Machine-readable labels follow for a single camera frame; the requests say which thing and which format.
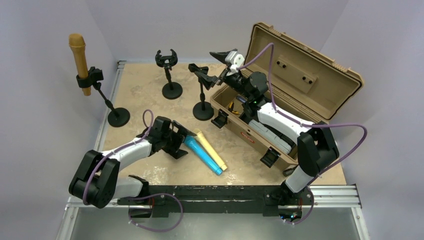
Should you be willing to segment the blue microphone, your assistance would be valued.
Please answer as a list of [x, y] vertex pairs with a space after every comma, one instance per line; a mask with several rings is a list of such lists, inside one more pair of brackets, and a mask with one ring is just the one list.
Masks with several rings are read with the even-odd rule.
[[223, 171], [218, 164], [209, 156], [209, 154], [199, 145], [193, 136], [188, 135], [184, 144], [191, 149], [206, 166], [216, 175], [220, 176]]

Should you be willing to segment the cream beige microphone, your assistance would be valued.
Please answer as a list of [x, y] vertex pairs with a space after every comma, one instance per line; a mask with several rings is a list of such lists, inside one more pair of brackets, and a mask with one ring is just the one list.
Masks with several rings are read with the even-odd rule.
[[206, 152], [214, 160], [214, 162], [221, 168], [222, 171], [226, 171], [228, 169], [226, 163], [219, 156], [217, 151], [212, 147], [203, 132], [199, 128], [195, 128], [193, 132], [195, 134], [194, 138], [202, 145], [202, 147], [206, 150]]

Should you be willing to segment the black stand with blue mic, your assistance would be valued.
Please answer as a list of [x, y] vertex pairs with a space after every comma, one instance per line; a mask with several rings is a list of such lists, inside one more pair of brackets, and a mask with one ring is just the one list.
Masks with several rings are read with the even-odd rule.
[[203, 77], [198, 76], [199, 73], [207, 74], [209, 71], [209, 68], [207, 66], [199, 67], [195, 63], [190, 63], [188, 65], [188, 70], [191, 73], [195, 73], [195, 75], [198, 77], [198, 82], [200, 84], [200, 102], [196, 103], [192, 109], [193, 116], [200, 121], [207, 121], [211, 119], [214, 116], [214, 110], [209, 102], [206, 101], [206, 96], [204, 93], [204, 87], [206, 87], [207, 90], [210, 89], [211, 83], [206, 81]]

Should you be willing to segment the black shock mount mic stand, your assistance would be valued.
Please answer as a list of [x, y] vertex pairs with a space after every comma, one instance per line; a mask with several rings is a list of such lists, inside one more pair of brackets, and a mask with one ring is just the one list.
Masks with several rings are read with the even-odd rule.
[[172, 82], [170, 71], [172, 67], [178, 63], [177, 53], [170, 49], [171, 55], [162, 55], [161, 50], [158, 50], [155, 55], [156, 65], [164, 69], [167, 83], [162, 87], [162, 95], [168, 100], [175, 100], [183, 93], [183, 88], [178, 82]]

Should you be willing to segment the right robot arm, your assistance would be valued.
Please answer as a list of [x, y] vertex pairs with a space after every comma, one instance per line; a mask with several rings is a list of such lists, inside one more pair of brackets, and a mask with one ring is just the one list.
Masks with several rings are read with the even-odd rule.
[[227, 52], [211, 52], [211, 56], [226, 65], [219, 76], [209, 76], [207, 67], [191, 63], [189, 71], [194, 73], [207, 89], [225, 83], [243, 98], [243, 112], [232, 120], [238, 127], [246, 127], [277, 148], [279, 153], [288, 154], [297, 147], [298, 165], [282, 183], [280, 196], [288, 204], [300, 198], [301, 191], [320, 172], [339, 157], [337, 144], [329, 125], [324, 122], [304, 121], [274, 103], [268, 80], [270, 74], [255, 71], [244, 76], [244, 57], [236, 49]]

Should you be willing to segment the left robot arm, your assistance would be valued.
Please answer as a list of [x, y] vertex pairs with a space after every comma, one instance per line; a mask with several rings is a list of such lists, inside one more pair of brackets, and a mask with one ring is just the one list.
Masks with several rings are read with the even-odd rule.
[[114, 199], [131, 199], [138, 205], [146, 203], [150, 196], [149, 182], [141, 177], [119, 173], [131, 164], [165, 152], [174, 159], [188, 154], [181, 145], [195, 133], [175, 120], [158, 116], [130, 142], [106, 151], [87, 151], [70, 184], [70, 195], [102, 209]]

